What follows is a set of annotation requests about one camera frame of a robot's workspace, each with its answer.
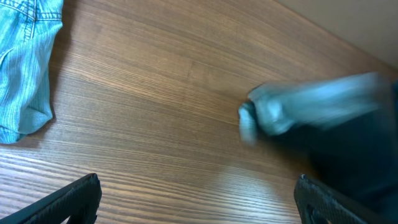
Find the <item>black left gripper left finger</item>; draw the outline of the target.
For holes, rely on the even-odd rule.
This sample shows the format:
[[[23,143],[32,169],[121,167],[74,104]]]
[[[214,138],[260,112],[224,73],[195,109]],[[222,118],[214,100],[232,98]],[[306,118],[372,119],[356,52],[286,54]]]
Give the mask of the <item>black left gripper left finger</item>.
[[[8,223],[94,224],[102,196],[97,174],[88,174],[16,213],[1,219]]]

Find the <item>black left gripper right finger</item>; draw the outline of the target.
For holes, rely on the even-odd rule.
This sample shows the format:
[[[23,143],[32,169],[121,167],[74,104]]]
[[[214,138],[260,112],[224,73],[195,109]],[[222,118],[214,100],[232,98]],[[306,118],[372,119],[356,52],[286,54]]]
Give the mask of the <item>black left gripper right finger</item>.
[[[389,221],[322,182],[302,174],[294,188],[302,223],[377,224]]]

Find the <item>black shorts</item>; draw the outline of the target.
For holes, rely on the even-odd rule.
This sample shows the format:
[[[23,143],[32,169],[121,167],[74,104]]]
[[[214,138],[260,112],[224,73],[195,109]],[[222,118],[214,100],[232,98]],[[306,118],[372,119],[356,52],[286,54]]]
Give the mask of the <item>black shorts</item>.
[[[238,114],[245,143],[298,150],[323,183],[397,219],[397,87],[377,73],[263,84]]]

